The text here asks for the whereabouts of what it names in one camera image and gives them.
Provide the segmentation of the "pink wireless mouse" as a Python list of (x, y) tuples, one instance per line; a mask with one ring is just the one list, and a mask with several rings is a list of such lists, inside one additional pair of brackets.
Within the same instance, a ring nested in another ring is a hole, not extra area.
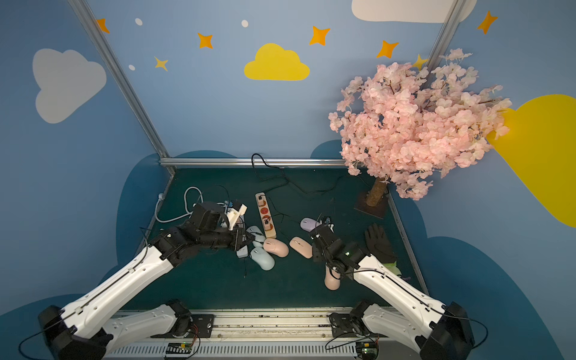
[(334, 268), (326, 266), (324, 284), (331, 291), (338, 290), (341, 285), (341, 275)]
[(276, 255), (278, 257), (286, 257), (289, 254), (288, 246), (275, 238), (267, 238), (263, 243), (263, 249), (269, 254)]

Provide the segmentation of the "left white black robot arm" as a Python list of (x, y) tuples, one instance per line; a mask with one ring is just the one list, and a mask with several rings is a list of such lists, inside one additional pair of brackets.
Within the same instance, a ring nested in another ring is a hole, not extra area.
[(38, 321), (54, 359), (102, 359), (112, 351), (156, 335), (191, 335), (191, 312), (178, 300), (156, 309), (113, 319), (124, 305), (158, 278), (196, 256), (202, 248), (232, 251), (255, 239), (242, 226), (199, 230), (174, 226), (162, 231), (151, 244), (117, 273), (91, 292), (64, 307), (51, 305)]

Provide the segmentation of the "pink wireless mouse front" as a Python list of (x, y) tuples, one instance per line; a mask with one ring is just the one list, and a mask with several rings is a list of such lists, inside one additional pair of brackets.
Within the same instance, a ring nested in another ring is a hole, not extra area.
[(341, 285), (341, 275), (334, 268), (326, 266), (324, 284), (331, 291), (338, 290)]

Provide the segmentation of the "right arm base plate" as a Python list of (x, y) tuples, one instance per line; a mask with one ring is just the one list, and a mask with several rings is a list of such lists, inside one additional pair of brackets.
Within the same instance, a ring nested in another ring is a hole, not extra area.
[(368, 329), (361, 318), (349, 313), (330, 313), (328, 321), (334, 338), (378, 337), (378, 334)]

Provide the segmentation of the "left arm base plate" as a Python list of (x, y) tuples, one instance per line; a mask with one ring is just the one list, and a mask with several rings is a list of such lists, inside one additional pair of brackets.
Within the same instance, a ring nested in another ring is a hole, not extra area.
[(213, 314), (193, 313), (187, 318), (178, 319), (168, 333), (167, 338), (210, 338), (214, 328)]

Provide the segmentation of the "white power strip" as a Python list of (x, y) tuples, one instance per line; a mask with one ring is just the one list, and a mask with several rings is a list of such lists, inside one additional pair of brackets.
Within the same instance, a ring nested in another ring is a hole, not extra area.
[(248, 257), (248, 245), (246, 244), (246, 225), (244, 213), (247, 208), (239, 205), (238, 208), (229, 207), (226, 210), (228, 230), (232, 232), (231, 247), (239, 259)]

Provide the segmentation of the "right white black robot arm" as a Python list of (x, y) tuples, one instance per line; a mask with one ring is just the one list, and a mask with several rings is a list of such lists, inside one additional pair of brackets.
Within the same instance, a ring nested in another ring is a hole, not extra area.
[(443, 304), (387, 269), (354, 242), (344, 243), (328, 224), (309, 236), (328, 269), (367, 287), (390, 304), (358, 306), (359, 322), (370, 333), (384, 335), (416, 351), (421, 359), (467, 359), (476, 345), (471, 319), (459, 304)]

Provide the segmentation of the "light blue wireless mouse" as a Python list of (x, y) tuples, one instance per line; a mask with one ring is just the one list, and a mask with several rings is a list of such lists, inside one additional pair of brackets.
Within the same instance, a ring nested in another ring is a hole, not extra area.
[(250, 258), (263, 270), (270, 271), (275, 266), (274, 258), (262, 247), (255, 247), (250, 251)]

